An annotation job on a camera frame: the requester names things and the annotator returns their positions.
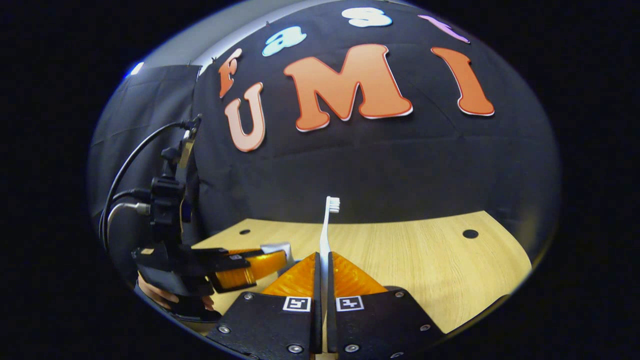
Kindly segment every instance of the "black fabric curtain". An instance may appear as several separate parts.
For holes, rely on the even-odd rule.
[[[389,222],[485,210],[534,257],[550,236],[559,206],[559,162],[547,116],[526,82],[480,40],[466,44],[418,15],[428,12],[379,1],[358,5],[383,10],[389,27],[356,28],[340,2],[314,6],[263,27],[219,56],[200,75],[194,113],[204,119],[194,152],[200,176],[200,207],[209,234],[245,218],[322,222],[324,198],[340,197],[332,222]],[[304,41],[263,56],[265,39],[299,26]],[[408,38],[419,29],[423,36]],[[343,122],[319,98],[330,124],[301,133],[296,87],[284,68],[314,56],[339,72],[348,49],[388,47],[387,61],[413,113],[365,119],[355,98]],[[460,111],[460,91],[444,61],[431,53],[446,47],[472,60],[472,68],[495,115]],[[220,99],[222,63],[236,50],[234,84]],[[225,106],[240,99],[241,123],[252,130],[244,92],[262,82],[266,135],[260,147],[242,152],[233,144]]]

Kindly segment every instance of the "toothbrush bristles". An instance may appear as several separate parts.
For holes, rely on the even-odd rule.
[[[329,198],[329,212],[330,213],[338,213],[340,211],[340,198],[339,197],[330,197]]]

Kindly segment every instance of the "cable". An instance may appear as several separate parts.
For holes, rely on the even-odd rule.
[[[120,181],[122,180],[122,177],[123,177],[124,173],[127,171],[129,166],[131,166],[131,163],[138,156],[138,154],[153,139],[157,138],[162,132],[164,132],[167,129],[171,129],[173,127],[184,127],[184,126],[186,126],[186,122],[172,122],[171,124],[167,124],[167,125],[159,128],[158,130],[154,131],[151,135],[149,135],[146,139],[144,139],[138,145],[138,147],[135,148],[135,150],[133,150],[131,155],[129,155],[129,157],[127,158],[127,161],[124,162],[124,164],[122,165],[122,167],[118,171],[118,174],[116,175],[115,179],[113,180],[113,184],[111,184],[111,189],[109,189],[109,194],[107,195],[107,200],[106,200],[106,202],[104,204],[104,209],[102,210],[103,219],[102,219],[102,226],[100,227],[100,237],[101,237],[103,245],[104,245],[104,250],[107,252],[107,254],[109,254],[109,240],[108,240],[108,236],[109,235],[107,234],[107,223],[105,223],[105,221],[104,221],[104,214],[107,213],[107,211],[109,211],[109,209],[111,208],[111,204],[113,203],[113,193],[118,188],[118,185],[120,184]]]
[[[134,209],[141,215],[149,215],[151,212],[151,205],[144,204],[142,202],[139,202],[137,204],[129,204],[128,202],[121,202],[117,204],[116,206],[113,207],[113,210],[111,210],[111,212],[109,213],[109,216],[107,217],[107,235],[109,234],[109,228],[111,227],[111,221],[113,220],[113,217],[118,213],[118,211],[124,208]]]
[[[113,197],[113,202],[116,202],[122,199],[123,197],[127,197],[127,196],[130,196],[134,199],[138,199],[143,202],[151,202],[151,191],[149,189],[141,189],[141,188],[135,188],[135,189],[119,192]],[[102,222],[104,221],[104,214],[105,214],[105,211],[100,213],[100,222],[98,223],[98,229],[99,229],[98,232],[102,231]]]

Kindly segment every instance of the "orange soft finger pad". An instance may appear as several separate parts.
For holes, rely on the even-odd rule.
[[[229,251],[229,255],[240,254],[242,252],[249,252],[252,250],[253,249],[231,250]],[[287,254],[284,251],[276,251],[270,254],[252,256],[245,259],[250,263],[250,267],[248,268],[216,272],[216,277],[223,288],[231,289],[238,286],[253,284],[256,280],[278,271],[287,264]]]
[[[288,269],[264,291],[266,295],[313,297],[316,253],[313,253]]]
[[[335,297],[387,292],[369,274],[336,252],[333,252],[333,288]]]

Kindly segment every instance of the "finger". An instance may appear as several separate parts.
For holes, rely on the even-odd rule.
[[[214,304],[214,303],[213,303],[213,300],[211,300],[211,298],[210,298],[210,297],[208,297],[208,296],[203,296],[203,297],[202,297],[202,302],[203,302],[205,305],[211,305],[211,306],[213,306],[213,304]]]
[[[158,294],[162,298],[169,300],[171,302],[178,303],[180,301],[178,297],[175,296],[174,294],[149,284],[147,281],[144,280],[144,278],[142,278],[142,274],[140,272],[138,272],[138,285],[140,286],[141,289],[143,286],[147,287],[150,291],[153,291],[154,293]]]
[[[177,296],[175,296],[174,294],[170,293],[169,291],[164,291],[160,288],[156,288],[155,286],[151,285],[151,284],[147,284],[147,286],[151,289],[151,291],[153,291],[154,293],[158,294],[159,296],[161,296],[162,298],[169,300],[171,302],[175,302],[178,303],[178,301],[180,301],[178,299]]]
[[[146,296],[148,296],[151,300],[153,300],[156,304],[162,306],[167,310],[171,309],[171,306],[169,306],[169,304],[167,304],[162,297],[160,297],[158,294],[151,291],[151,289],[148,287],[148,284],[144,284],[143,286],[140,286],[140,290],[142,290],[142,292]]]

